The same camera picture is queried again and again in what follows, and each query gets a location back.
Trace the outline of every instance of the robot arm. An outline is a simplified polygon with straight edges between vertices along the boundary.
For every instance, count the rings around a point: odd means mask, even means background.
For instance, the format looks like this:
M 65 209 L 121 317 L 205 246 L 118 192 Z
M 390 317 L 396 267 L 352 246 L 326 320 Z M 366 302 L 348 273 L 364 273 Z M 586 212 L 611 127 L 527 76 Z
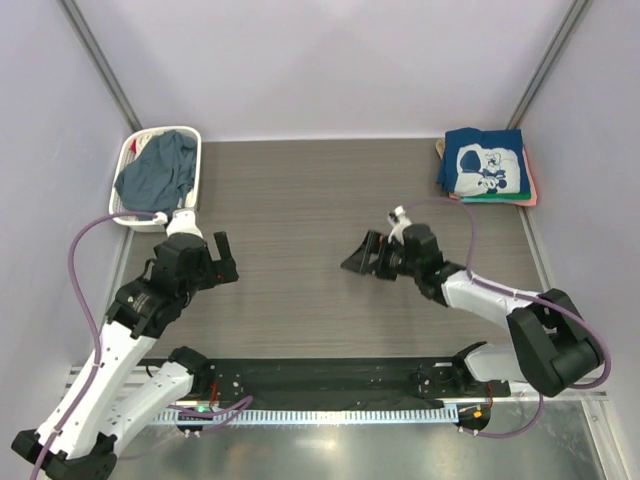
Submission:
M 142 275 L 116 293 L 100 335 L 102 361 L 97 375 L 46 454 L 42 468 L 52 480 L 107 478 L 117 456 L 153 417 L 210 385 L 209 360 L 182 347 L 153 378 L 114 405 L 131 371 L 196 292 L 238 280 L 226 234 L 214 234 L 220 253 L 220 260 L 214 261 L 195 219 L 193 211 L 176 211 L 167 227 L 167 240 L 154 248 L 155 258 L 147 260 Z M 49 418 L 37 430 L 17 435 L 12 448 L 23 458 L 35 462 L 87 382 L 93 359 L 92 353 Z
M 388 219 L 391 233 L 370 230 L 341 267 L 383 280 L 411 277 L 427 299 L 478 314 L 508 330 L 511 345 L 481 343 L 456 356 L 463 360 L 469 381 L 525 381 L 554 397 L 604 362 L 600 346 L 584 328 L 561 313 L 516 296 L 542 298 L 579 316 L 566 293 L 556 289 L 544 294 L 516 292 L 469 274 L 465 267 L 444 260 L 431 229 L 412 224 L 402 207 Z

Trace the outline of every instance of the folded t-shirt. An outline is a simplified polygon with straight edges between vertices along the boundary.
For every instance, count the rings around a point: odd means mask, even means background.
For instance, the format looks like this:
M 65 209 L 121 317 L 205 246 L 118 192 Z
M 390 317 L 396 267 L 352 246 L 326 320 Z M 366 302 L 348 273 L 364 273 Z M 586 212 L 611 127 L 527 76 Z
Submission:
M 437 183 L 462 197 L 530 194 L 523 147 L 519 129 L 447 132 Z

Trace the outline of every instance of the white basket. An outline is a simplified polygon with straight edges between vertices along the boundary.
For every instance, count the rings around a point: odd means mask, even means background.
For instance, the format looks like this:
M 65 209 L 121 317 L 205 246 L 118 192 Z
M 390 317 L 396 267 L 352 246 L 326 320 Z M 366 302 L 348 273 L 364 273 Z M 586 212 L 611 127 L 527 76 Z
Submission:
M 198 203 L 198 185 L 200 184 L 200 156 L 202 153 L 202 138 L 200 137 L 200 133 L 197 130 L 191 127 L 158 127 L 158 128 L 147 128 L 145 130 L 140 130 L 139 132 L 134 133 L 129 138 L 127 138 L 122 144 L 122 150 L 120 150 L 120 158 L 118 159 L 118 166 L 116 167 L 116 174 L 113 178 L 113 183 L 115 185 L 116 179 L 118 178 L 118 174 L 129 165 L 131 162 L 135 160 L 135 154 L 131 151 L 131 144 L 136 141 L 136 139 L 142 135 L 160 135 L 169 130 L 176 130 L 188 137 L 193 138 L 196 143 L 196 176 L 193 183 L 193 189 L 187 194 L 187 198 L 185 200 L 185 208 L 196 208 Z M 126 208 L 122 205 L 120 201 L 120 195 L 116 192 L 115 187 L 111 188 L 111 198 L 109 199 L 109 213 L 116 212 L 124 212 Z M 151 220 L 138 220 L 136 217 L 117 217 L 113 219 L 116 223 L 120 225 L 124 225 L 126 227 L 130 227 L 132 230 L 136 232 L 163 232 L 163 225 L 156 225 Z

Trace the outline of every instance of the purple cable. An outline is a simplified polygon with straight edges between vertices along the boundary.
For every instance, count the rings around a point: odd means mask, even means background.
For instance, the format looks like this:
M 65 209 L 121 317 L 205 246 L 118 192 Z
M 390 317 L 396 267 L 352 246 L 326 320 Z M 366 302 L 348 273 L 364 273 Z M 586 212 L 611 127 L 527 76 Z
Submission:
M 49 435 L 49 438 L 42 446 L 42 449 L 40 450 L 40 454 L 38 455 L 38 458 L 33 464 L 33 470 L 31 471 L 30 480 L 37 480 L 38 474 L 40 473 L 40 468 L 42 467 L 42 463 L 44 462 L 47 452 L 51 449 L 51 446 L 53 445 L 53 442 L 55 441 L 59 432 L 62 431 L 62 427 L 64 427 L 65 423 L 67 423 L 67 420 L 69 420 L 69 417 L 73 414 L 73 412 L 78 407 L 78 405 L 80 404 L 84 396 L 87 394 L 87 392 L 89 391 L 89 388 L 91 388 L 91 385 L 93 384 L 93 381 L 95 380 L 96 375 L 98 374 L 98 365 L 100 365 L 100 362 L 102 361 L 102 345 L 100 342 L 100 332 L 98 331 L 96 322 L 93 320 L 93 315 L 91 315 L 91 310 L 89 310 L 89 305 L 87 305 L 87 301 L 85 300 L 84 294 L 82 293 L 82 289 L 80 288 L 80 284 L 78 283 L 78 276 L 76 275 L 76 267 L 75 267 L 76 248 L 78 246 L 78 243 L 80 242 L 80 239 L 96 225 L 99 225 L 113 218 L 129 217 L 132 215 L 149 216 L 153 214 L 150 214 L 149 212 L 119 212 L 119 213 L 104 215 L 103 217 L 100 217 L 94 220 L 93 222 L 85 225 L 75 236 L 75 238 L 71 242 L 71 246 L 69 247 L 69 254 L 67 256 L 67 268 L 69 270 L 69 277 L 71 279 L 71 285 L 73 286 L 73 291 L 76 295 L 76 298 L 78 299 L 78 302 L 80 303 L 80 307 L 82 308 L 84 316 L 89 325 L 89 329 L 91 330 L 91 336 L 93 337 L 94 366 L 91 368 L 91 372 L 89 372 L 87 381 L 78 392 L 78 395 L 76 396 L 76 398 L 73 399 L 67 411 L 62 414 L 62 417 L 60 417 L 60 421 L 55 425 L 55 427 L 53 427 L 54 431 L 51 433 L 51 435 Z
M 471 243 L 469 245 L 469 252 L 467 253 L 466 273 L 467 273 L 467 276 L 469 277 L 469 280 L 471 280 L 471 283 L 475 283 L 476 285 L 480 285 L 481 287 L 483 287 L 483 288 L 485 288 L 487 290 L 491 290 L 492 292 L 500 293 L 502 295 L 515 296 L 515 298 L 518 298 L 520 300 L 525 300 L 525 301 L 531 302 L 531 303 L 537 303 L 537 304 L 542 305 L 542 306 L 544 306 L 546 308 L 550 308 L 552 310 L 555 310 L 556 312 L 561 313 L 562 315 L 570 318 L 572 321 L 574 321 L 575 323 L 580 325 L 582 328 L 584 328 L 587 331 L 587 333 L 589 333 L 589 335 L 591 335 L 595 339 L 596 343 L 598 344 L 598 347 L 600 347 L 600 350 L 602 351 L 602 354 L 604 356 L 604 369 L 602 370 L 602 375 L 600 375 L 600 377 L 597 378 L 596 380 L 594 380 L 593 382 L 585 383 L 585 384 L 579 384 L 579 385 L 572 385 L 571 388 L 576 389 L 576 390 L 587 390 L 587 389 L 599 387 L 600 385 L 602 385 L 607 380 L 607 378 L 609 378 L 609 375 L 611 374 L 611 353 L 609 352 L 609 348 L 607 347 L 606 343 L 604 342 L 602 336 L 593 327 L 588 325 L 578 315 L 576 315 L 575 313 L 567 310 L 564 307 L 561 307 L 560 305 L 556 305 L 556 304 L 554 304 L 552 302 L 549 302 L 548 300 L 545 300 L 543 298 L 538 298 L 538 297 L 534 297 L 534 296 L 531 296 L 531 295 L 526 295 L 524 293 L 519 293 L 517 290 L 499 287 L 497 285 L 493 285 L 491 283 L 485 282 L 485 281 L 477 278 L 473 274 L 473 271 L 471 270 L 471 261 L 473 260 L 473 254 L 475 253 L 476 239 L 477 239 L 477 232 L 478 232 L 476 216 L 474 215 L 473 211 L 471 211 L 471 209 L 468 206 L 466 206 L 464 203 L 459 202 L 457 200 L 452 200 L 450 198 L 445 198 L 445 197 L 426 198 L 424 200 L 413 202 L 413 203 L 410 203 L 408 206 L 406 206 L 405 210 L 409 211 L 409 210 L 411 210 L 411 209 L 413 209 L 415 207 L 418 207 L 420 205 L 424 205 L 424 204 L 430 203 L 430 202 L 451 203 L 451 204 L 457 205 L 457 206 L 461 207 L 467 213 L 467 215 L 469 216 L 469 220 L 471 221 Z M 540 415 L 542 414 L 542 410 L 543 409 L 544 409 L 544 398 L 543 398 L 542 394 L 540 394 L 540 403 L 538 405 L 538 410 L 536 411 L 536 414 L 533 417 L 533 419 L 527 425 L 525 425 L 524 427 L 522 427 L 522 428 L 520 428 L 520 429 L 518 429 L 518 430 L 516 430 L 514 432 L 509 432 L 509 433 L 484 433 L 484 432 L 478 432 L 477 435 L 481 436 L 481 437 L 486 437 L 486 438 L 510 438 L 510 437 L 514 437 L 516 435 L 519 435 L 521 433 L 526 432 L 531 427 L 533 427 L 533 425 L 538 421 L 538 418 L 540 418 Z M 470 430 L 468 428 L 465 428 L 463 430 L 465 432 L 467 432 L 467 433 L 471 433 L 471 434 L 475 433 L 473 430 Z
M 206 429 L 202 430 L 202 433 L 207 433 L 208 434 L 208 433 L 217 432 L 221 428 L 227 426 L 229 423 L 234 421 L 236 418 L 238 418 L 240 416 L 240 414 L 242 412 L 244 412 L 249 407 L 249 405 L 251 405 L 252 401 L 253 401 L 253 397 L 251 395 L 247 395 L 242 400 L 240 400 L 240 401 L 236 402 L 235 404 L 231 405 L 229 408 L 225 408 L 224 410 L 218 410 L 216 412 L 210 412 L 210 413 L 194 412 L 192 410 L 189 410 L 188 408 L 180 407 L 178 405 L 171 405 L 169 408 L 180 410 L 182 412 L 190 414 L 190 416 L 192 416 L 192 417 L 199 417 L 199 418 L 213 418 L 213 417 L 217 417 L 219 415 L 224 415 L 226 413 L 229 413 L 229 412 L 232 412 L 232 411 L 235 410 L 235 412 L 231 416 L 229 416 L 229 418 L 227 418 L 226 420 L 220 422 L 217 425 L 213 425 L 212 427 L 209 427 L 209 428 L 206 428 Z M 165 444 L 175 440 L 176 438 L 184 438 L 184 437 L 181 434 L 171 435 L 171 436 L 165 438 L 164 440 L 156 443 L 153 447 L 149 448 L 148 450 L 146 450 L 146 451 L 144 451 L 142 453 L 137 453 L 136 455 L 130 455 L 128 457 L 120 457 L 119 460 L 124 460 L 124 461 L 138 460 L 138 459 L 140 459 L 142 457 L 146 457 L 147 455 L 149 455 L 151 452 L 157 450 L 162 445 L 165 445 Z
M 190 417 L 196 418 L 214 418 L 219 417 L 220 415 L 225 415 L 229 412 L 233 412 L 236 408 L 240 408 L 245 403 L 249 405 L 253 401 L 253 397 L 251 395 L 247 395 L 242 400 L 238 400 L 236 403 L 231 405 L 230 407 L 225 408 L 224 410 L 217 410 L 215 412 L 196 412 L 187 407 L 182 407 L 180 405 L 169 405 L 169 408 L 173 410 L 180 410 L 182 413 L 188 413 Z

